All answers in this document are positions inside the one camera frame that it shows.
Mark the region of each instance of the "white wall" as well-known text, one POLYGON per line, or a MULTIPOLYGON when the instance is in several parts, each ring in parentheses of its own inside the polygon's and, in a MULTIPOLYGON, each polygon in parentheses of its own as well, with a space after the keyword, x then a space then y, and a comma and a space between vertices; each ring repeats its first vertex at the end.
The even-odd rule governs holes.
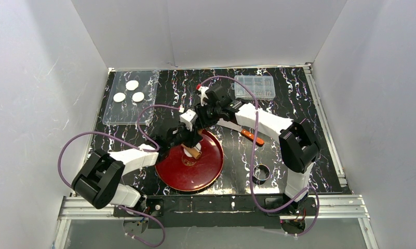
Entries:
POLYGON ((173 68, 166 0, 72 0, 108 67, 173 68))
POLYGON ((0 0, 0 248, 50 248, 106 75, 70 1, 0 0))
POLYGON ((313 62, 346 0, 168 0, 183 68, 313 62))
POLYGON ((416 248, 416 0, 348 0, 314 64, 380 248, 416 248))
POLYGON ((312 62, 346 0, 72 0, 108 67, 312 62))

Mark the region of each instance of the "clear plastic box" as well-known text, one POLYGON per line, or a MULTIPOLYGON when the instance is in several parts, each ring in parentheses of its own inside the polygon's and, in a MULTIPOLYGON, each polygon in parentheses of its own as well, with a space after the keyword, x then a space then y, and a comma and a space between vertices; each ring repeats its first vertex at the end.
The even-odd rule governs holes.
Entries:
MULTIPOLYGON (((272 76, 245 76, 235 75, 234 79, 243 83, 258 100, 273 100, 275 98, 275 85, 272 76)), ((252 100, 250 94, 238 83, 234 83, 236 98, 252 100)))
MULTIPOLYGON (((140 112, 156 101, 157 83, 159 81, 159 71, 133 71, 133 72, 116 72, 110 90, 110 96, 107 101, 102 123, 104 125, 133 125, 136 124, 140 112), (134 91, 128 91, 125 84, 130 80, 137 80, 139 86, 134 91), (113 101, 113 96, 118 92, 125 94, 122 102, 113 101), (139 103, 132 100, 133 94, 142 92, 145 99, 139 103)), ((154 108, 148 109, 140 124, 149 125, 154 114, 154 108)))

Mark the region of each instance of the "red round tray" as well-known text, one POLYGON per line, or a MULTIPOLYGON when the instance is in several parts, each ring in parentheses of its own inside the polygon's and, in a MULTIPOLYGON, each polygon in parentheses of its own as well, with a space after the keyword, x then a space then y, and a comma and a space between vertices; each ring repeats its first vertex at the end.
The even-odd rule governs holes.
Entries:
POLYGON ((169 187, 179 191, 197 191, 213 183, 223 168, 223 149, 217 138, 203 130, 202 156, 198 160, 186 156, 182 146, 176 146, 169 156, 156 164, 157 175, 169 187))

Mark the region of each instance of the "marbled black surface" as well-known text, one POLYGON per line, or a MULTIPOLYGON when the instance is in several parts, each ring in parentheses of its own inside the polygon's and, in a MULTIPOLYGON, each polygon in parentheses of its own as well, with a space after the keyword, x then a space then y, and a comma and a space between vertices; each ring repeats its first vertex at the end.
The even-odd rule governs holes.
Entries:
MULTIPOLYGON (((208 77, 224 75, 271 75, 274 78, 276 97, 273 101, 260 101, 261 107, 281 117, 302 120, 307 118, 321 142, 323 149, 317 163, 312 169, 312 183, 318 192, 341 192, 336 171, 330 156, 318 114, 307 85, 303 68, 244 68, 221 70, 175 70, 161 71, 157 87, 156 104, 165 104, 185 109, 194 105, 197 96, 194 94, 197 84, 208 77)), ((122 138, 135 145, 144 142, 136 126, 105 126, 102 116, 110 93, 114 74, 110 75, 105 89, 101 109, 98 114, 96 131, 105 132, 122 138)), ((234 96, 231 81, 216 80, 234 96)), ((174 126, 179 121, 179 113, 169 109, 156 109, 152 124, 145 130, 151 134, 157 126, 174 126)), ((219 178, 207 189, 198 194, 207 195, 242 195, 249 190, 249 162, 252 143, 238 132, 215 126, 208 129, 220 141, 224 150, 224 165, 219 178)), ((287 168, 281 160, 279 145, 269 137, 259 134, 265 140, 263 147, 256 151, 256 163, 263 163, 271 169, 271 178, 265 184, 257 186, 256 193, 282 193, 287 180, 287 168)), ((107 151, 128 149, 125 145, 101 136, 93 138, 91 148, 102 148, 107 151)), ((181 194, 165 185, 157 176, 154 167, 147 167, 124 176, 126 184, 140 188, 147 195, 181 194)))

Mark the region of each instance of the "white circle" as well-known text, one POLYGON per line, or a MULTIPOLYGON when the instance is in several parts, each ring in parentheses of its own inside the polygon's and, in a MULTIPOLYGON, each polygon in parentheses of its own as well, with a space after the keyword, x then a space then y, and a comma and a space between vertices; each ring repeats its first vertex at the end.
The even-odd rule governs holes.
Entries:
POLYGON ((133 91, 139 86, 139 82, 137 80, 130 80, 125 84, 125 88, 127 88, 128 91, 133 91))
POLYGON ((113 96, 113 101, 116 103, 122 102, 125 99, 125 94, 118 92, 113 96))
POLYGON ((145 98, 145 96, 143 95, 143 92, 137 92, 137 93, 133 94, 133 101, 134 102, 141 102, 144 98, 145 98))

